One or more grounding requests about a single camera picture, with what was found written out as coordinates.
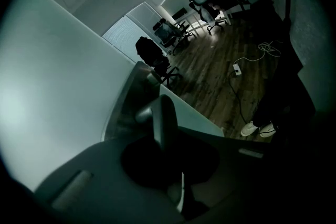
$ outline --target electrical outlet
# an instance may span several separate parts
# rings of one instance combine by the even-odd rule
[[[237,63],[233,65],[233,69],[236,71],[237,76],[242,74],[242,71],[240,70],[239,65]]]

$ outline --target black pants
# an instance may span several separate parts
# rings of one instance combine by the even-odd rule
[[[295,105],[304,87],[297,76],[302,64],[290,42],[284,43],[281,57],[271,85],[259,103],[252,119],[254,126],[261,127],[274,121],[286,107]]]

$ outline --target white sneaker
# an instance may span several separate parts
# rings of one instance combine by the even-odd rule
[[[259,127],[253,125],[253,121],[250,121],[242,128],[240,134],[242,136],[248,136],[250,134],[253,134],[258,128]]]
[[[269,137],[271,135],[274,135],[275,134],[275,129],[274,129],[274,126],[273,126],[273,123],[270,123],[268,125],[266,125],[264,128],[262,128],[259,132],[260,136],[261,137]]]

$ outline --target cable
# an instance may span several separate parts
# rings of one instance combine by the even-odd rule
[[[247,124],[247,122],[245,121],[245,118],[244,118],[243,114],[241,113],[242,102],[240,101],[240,98],[239,98],[238,94],[235,92],[235,90],[234,90],[234,88],[232,87],[231,82],[230,82],[231,75],[232,75],[233,73],[235,73],[235,72],[236,72],[236,71],[232,71],[232,72],[230,73],[228,82],[229,82],[229,85],[230,85],[231,89],[233,90],[233,92],[234,92],[236,98],[237,98],[238,101],[239,101],[239,113],[240,113],[240,116],[241,116],[241,118],[243,119],[243,121],[245,122],[245,124]]]
[[[259,61],[261,60],[266,53],[268,53],[269,55],[273,56],[273,57],[280,57],[281,56],[281,52],[279,50],[277,50],[276,48],[272,47],[271,44],[273,43],[273,41],[271,43],[267,43],[267,42],[263,42],[261,44],[258,45],[258,49],[263,51],[264,54],[259,58],[259,59],[256,59],[256,60],[250,60],[250,59],[247,59],[246,57],[241,57],[239,58],[238,60],[236,60],[234,62],[234,64],[239,61],[239,60],[242,60],[242,59],[246,59],[250,62],[255,62],[255,61]],[[279,53],[279,55],[274,55],[274,54],[271,54],[272,51],[277,51]]]

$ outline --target person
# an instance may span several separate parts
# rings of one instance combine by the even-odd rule
[[[256,10],[258,23],[267,22],[268,25],[265,27],[270,31],[264,29],[263,33],[268,37],[273,36],[273,40],[276,32],[274,29],[277,29],[277,26],[271,22],[273,18],[270,14],[275,14],[276,11],[277,17],[280,15],[281,19],[285,19],[281,33],[284,37],[281,57],[271,85],[260,101],[252,120],[241,130],[242,136],[249,136],[257,130],[262,137],[272,136],[284,122],[281,114],[285,108],[292,113],[298,111],[298,115],[304,116],[300,106],[305,105],[305,101],[301,93],[306,97],[307,92],[297,74],[318,50],[326,49],[333,44],[331,26],[320,0],[290,0],[290,5],[285,4],[283,0],[273,1],[274,4],[268,6],[266,1],[256,3],[251,6],[251,11]],[[218,0],[212,5],[222,9]],[[286,5],[291,7],[289,18],[285,18]],[[312,110],[313,108],[309,107],[307,114],[313,113]]]

